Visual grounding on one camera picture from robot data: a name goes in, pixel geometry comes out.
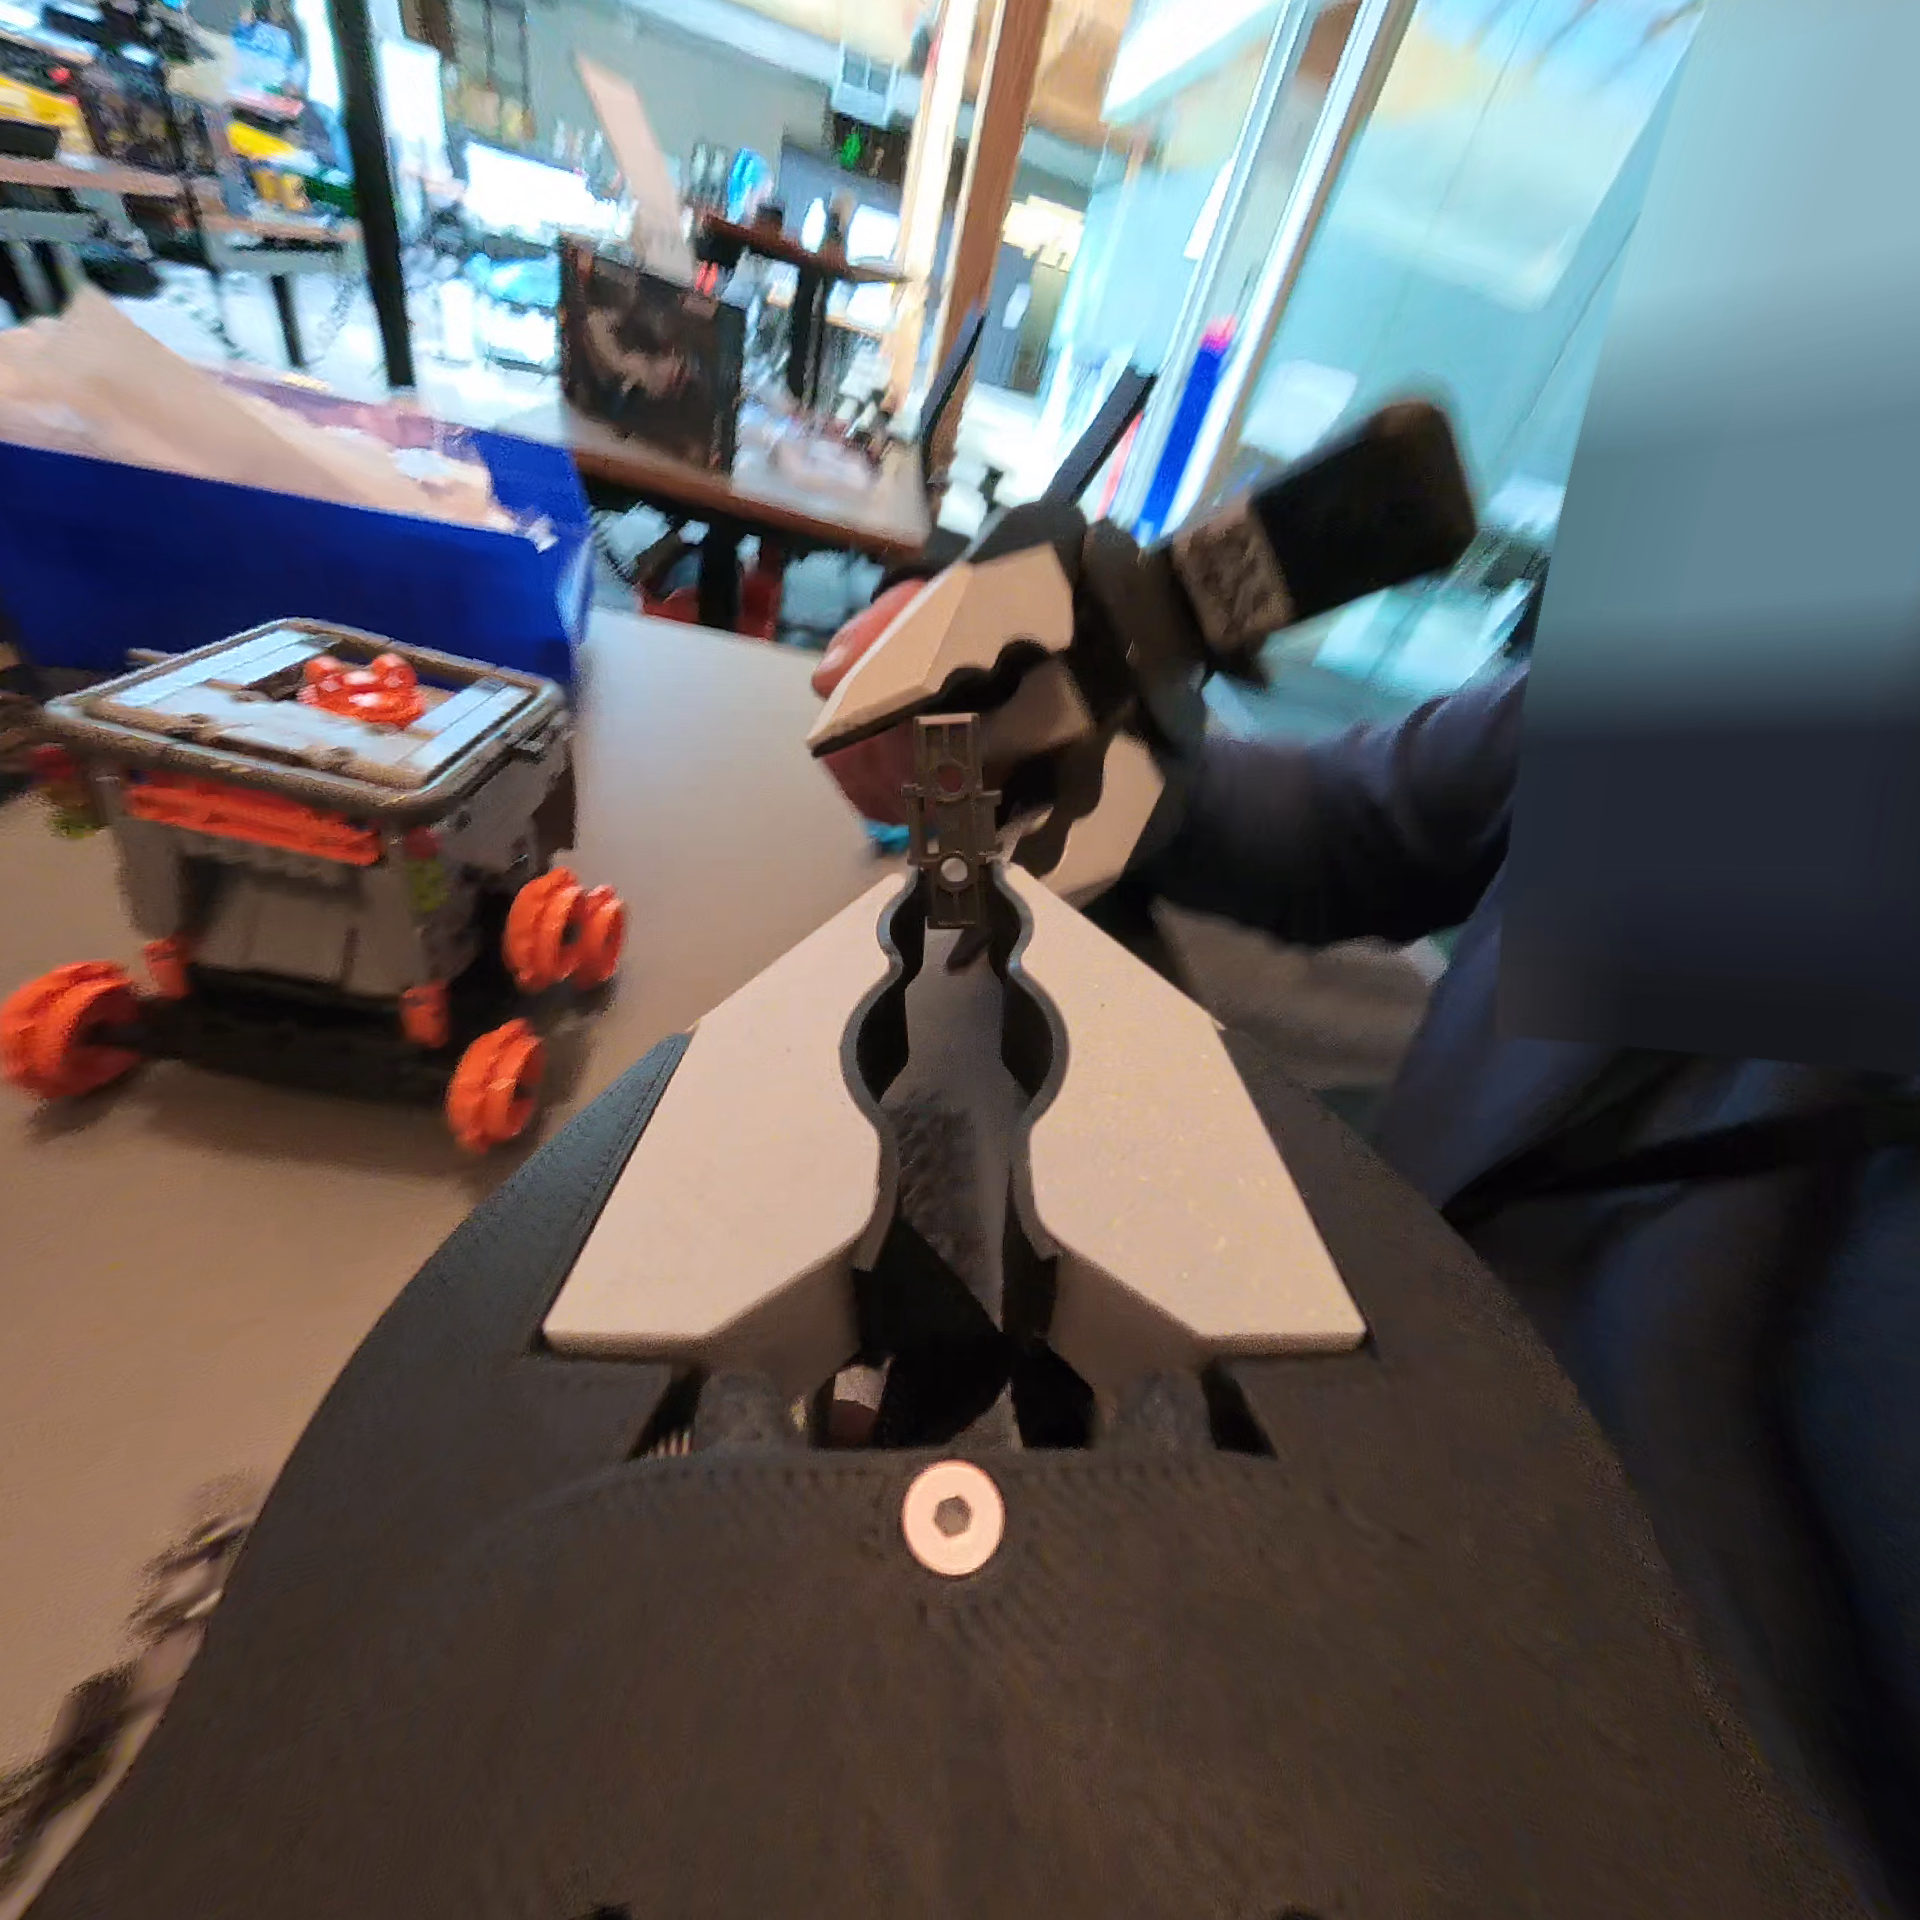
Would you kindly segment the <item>wooden table with black legs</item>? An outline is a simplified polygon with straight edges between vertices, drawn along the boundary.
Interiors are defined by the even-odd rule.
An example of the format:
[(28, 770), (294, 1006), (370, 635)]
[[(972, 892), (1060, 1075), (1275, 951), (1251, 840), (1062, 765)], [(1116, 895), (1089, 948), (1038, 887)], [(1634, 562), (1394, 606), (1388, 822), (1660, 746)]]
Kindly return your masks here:
[(916, 558), (934, 531), (918, 454), (896, 448), (870, 472), (862, 492), (785, 469), (768, 452), (747, 452), (732, 472), (691, 464), (657, 445), (616, 435), (569, 401), (554, 416), (593, 502), (633, 500), (705, 529), (699, 546), (694, 623), (717, 632), (740, 628), (740, 546), (772, 541), (783, 552), (859, 554), (877, 564)]

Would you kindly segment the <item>person's right hand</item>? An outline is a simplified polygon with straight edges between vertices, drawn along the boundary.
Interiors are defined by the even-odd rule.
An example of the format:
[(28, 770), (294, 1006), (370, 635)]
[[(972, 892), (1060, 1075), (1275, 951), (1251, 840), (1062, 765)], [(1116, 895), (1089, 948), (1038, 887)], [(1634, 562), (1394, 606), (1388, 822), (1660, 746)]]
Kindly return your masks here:
[[(867, 659), (885, 630), (924, 591), (927, 583), (908, 579), (883, 591), (872, 604), (857, 613), (828, 642), (810, 676), (817, 698), (828, 701)], [(852, 746), (828, 754), (824, 767), (848, 805), (868, 822), (902, 827), (902, 792), (916, 772), (916, 733), (902, 723), (888, 733), (868, 736)]]

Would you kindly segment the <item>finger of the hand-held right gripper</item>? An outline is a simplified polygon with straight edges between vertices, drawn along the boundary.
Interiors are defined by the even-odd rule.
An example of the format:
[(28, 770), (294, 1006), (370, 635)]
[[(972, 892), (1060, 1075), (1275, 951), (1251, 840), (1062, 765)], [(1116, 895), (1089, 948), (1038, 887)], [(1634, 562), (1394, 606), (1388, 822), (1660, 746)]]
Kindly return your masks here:
[(1093, 744), (1093, 701), (1069, 661), (1074, 636), (1074, 574), (1049, 542), (904, 583), (828, 641), (808, 752), (845, 756), (913, 720), (967, 714), (989, 763)]
[(1019, 838), (1019, 867), (1074, 909), (1103, 900), (1151, 838), (1168, 783), (1140, 739), (1064, 748), (1045, 818)]

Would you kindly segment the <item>wooden workbench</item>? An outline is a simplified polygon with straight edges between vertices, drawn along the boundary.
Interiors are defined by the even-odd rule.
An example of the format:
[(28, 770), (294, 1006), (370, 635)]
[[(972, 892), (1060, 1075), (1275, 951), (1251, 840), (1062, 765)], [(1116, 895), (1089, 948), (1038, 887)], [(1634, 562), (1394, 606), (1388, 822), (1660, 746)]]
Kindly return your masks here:
[(191, 250), (223, 295), (231, 277), (264, 280), (283, 355), (293, 372), (308, 370), (296, 280), (337, 282), (331, 328), (346, 323), (367, 278), (363, 226), (337, 213), (231, 213), (213, 180), (157, 172), (97, 157), (5, 157), (3, 247), (17, 301), (13, 321), (58, 317), (84, 282), (84, 240), (117, 235), (130, 244), (132, 213), (179, 214)]

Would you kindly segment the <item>wooden pillar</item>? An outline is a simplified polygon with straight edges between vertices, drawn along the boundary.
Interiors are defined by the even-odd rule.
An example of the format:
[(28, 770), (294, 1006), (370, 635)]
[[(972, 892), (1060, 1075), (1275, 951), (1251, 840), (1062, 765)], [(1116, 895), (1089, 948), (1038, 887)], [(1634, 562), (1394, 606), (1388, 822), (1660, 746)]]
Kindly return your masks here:
[[(959, 337), (967, 313), (989, 299), (1000, 232), (1013, 200), (1053, 7), (1049, 3), (952, 3), (940, 7), (927, 62), (902, 193), (892, 323), (886, 332), (886, 399), (902, 410), (915, 388), (920, 349), (932, 337), (939, 364)], [(969, 81), (978, 19), (989, 20), (972, 130), (960, 175), (946, 266), (934, 272), (959, 114)]]

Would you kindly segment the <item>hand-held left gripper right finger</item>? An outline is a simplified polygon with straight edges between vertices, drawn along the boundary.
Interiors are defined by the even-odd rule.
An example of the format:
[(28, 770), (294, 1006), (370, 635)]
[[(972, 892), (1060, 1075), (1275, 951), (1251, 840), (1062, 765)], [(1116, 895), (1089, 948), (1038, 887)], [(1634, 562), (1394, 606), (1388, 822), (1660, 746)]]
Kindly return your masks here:
[(1009, 985), (1046, 1077), (1021, 1217), (1077, 1371), (1349, 1355), (1366, 1321), (1215, 1018), (1022, 868)]

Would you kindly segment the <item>dark high table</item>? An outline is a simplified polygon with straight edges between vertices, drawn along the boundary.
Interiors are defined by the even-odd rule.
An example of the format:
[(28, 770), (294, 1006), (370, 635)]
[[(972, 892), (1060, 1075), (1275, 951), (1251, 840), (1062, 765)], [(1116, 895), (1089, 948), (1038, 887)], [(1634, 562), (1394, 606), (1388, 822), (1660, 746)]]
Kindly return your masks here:
[(891, 262), (852, 260), (845, 249), (808, 250), (781, 222), (757, 219), (743, 225), (711, 209), (691, 214), (691, 247), (697, 260), (732, 272), (745, 259), (793, 268), (795, 296), (788, 307), (787, 388), (805, 412), (822, 403), (828, 305), (838, 286), (898, 291), (908, 272)]

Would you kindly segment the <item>single grey track link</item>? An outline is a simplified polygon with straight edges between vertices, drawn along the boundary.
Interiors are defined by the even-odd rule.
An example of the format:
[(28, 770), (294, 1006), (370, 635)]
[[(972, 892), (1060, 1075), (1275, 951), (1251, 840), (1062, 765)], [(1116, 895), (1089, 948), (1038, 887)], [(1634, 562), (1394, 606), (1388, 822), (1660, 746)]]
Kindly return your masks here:
[(929, 931), (984, 934), (991, 928), (1000, 848), (997, 808), (981, 716), (942, 712), (918, 719), (904, 811)]

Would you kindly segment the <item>person's right forearm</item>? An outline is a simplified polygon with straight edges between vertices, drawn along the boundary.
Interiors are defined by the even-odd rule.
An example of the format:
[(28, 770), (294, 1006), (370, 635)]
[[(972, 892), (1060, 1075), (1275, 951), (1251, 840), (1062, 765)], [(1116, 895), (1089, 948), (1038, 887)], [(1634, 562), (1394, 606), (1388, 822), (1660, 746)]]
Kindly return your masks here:
[(1528, 669), (1319, 740), (1210, 728), (1135, 877), (1298, 948), (1503, 928)]

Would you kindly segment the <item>clear plastic bags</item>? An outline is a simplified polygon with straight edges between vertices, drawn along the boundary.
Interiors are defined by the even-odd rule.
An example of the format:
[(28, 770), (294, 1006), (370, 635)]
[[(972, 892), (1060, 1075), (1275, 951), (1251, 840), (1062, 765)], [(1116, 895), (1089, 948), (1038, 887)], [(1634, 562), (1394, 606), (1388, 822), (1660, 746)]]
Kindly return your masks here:
[(193, 363), (87, 291), (3, 334), (3, 440), (333, 507), (517, 532), (468, 429)]

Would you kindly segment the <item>grey orange toy block vehicle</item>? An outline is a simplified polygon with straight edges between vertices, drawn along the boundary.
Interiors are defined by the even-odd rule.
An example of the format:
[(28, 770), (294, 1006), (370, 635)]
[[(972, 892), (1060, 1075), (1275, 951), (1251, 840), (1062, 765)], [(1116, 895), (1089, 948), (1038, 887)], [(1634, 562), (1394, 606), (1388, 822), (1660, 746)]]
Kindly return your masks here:
[(54, 825), (100, 835), (139, 969), (73, 963), (5, 1003), (5, 1080), (81, 1101), (149, 1065), (436, 1108), (520, 1141), (538, 1022), (619, 973), (626, 907), (582, 881), (572, 706), (553, 679), (312, 619), (43, 706)]

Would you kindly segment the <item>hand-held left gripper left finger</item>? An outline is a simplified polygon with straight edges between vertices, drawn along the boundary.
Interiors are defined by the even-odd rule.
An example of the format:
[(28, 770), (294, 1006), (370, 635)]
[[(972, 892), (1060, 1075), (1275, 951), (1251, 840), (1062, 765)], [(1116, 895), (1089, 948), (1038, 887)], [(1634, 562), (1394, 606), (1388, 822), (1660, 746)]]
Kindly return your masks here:
[(559, 1355), (699, 1375), (832, 1375), (857, 1350), (852, 1259), (883, 1200), (846, 1041), (894, 977), (870, 887), (711, 1009), (542, 1322)]

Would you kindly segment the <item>black office chair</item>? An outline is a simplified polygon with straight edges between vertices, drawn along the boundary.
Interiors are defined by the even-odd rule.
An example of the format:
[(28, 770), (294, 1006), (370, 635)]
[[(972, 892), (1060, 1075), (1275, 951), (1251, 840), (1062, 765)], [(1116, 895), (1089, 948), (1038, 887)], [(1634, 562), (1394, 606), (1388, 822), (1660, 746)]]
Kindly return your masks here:
[(1113, 515), (1138, 422), (1156, 384), (1156, 370), (1129, 364), (1119, 372), (1040, 494), (1046, 507), (1081, 508), (1093, 496), (1095, 521)]
[(967, 384), (982, 344), (987, 323), (987, 305), (982, 301), (970, 303), (930, 378), (916, 429), (916, 452), (929, 526), (922, 546), (896, 569), (898, 579), (920, 580), (932, 577), (937, 562), (949, 558), (952, 551), (952, 538), (942, 526), (942, 510), (951, 489), (952, 451), (962, 418)]

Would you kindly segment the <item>black toy box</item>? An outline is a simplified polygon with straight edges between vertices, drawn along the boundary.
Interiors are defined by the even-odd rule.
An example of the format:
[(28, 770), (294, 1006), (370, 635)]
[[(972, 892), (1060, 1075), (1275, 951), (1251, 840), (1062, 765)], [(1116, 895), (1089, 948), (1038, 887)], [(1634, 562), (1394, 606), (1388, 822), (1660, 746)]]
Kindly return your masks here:
[(559, 260), (559, 378), (586, 421), (687, 467), (730, 474), (748, 317), (623, 253), (566, 235)]

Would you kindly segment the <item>blue plastic bin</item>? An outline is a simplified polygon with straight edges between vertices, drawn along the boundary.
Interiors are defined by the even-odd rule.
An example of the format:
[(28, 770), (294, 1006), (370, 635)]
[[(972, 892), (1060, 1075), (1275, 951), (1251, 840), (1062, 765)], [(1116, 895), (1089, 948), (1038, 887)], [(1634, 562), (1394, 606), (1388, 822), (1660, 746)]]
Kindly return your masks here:
[(554, 445), (471, 440), (507, 532), (5, 445), (5, 641), (109, 676), (311, 619), (571, 689), (594, 574), (579, 472)]

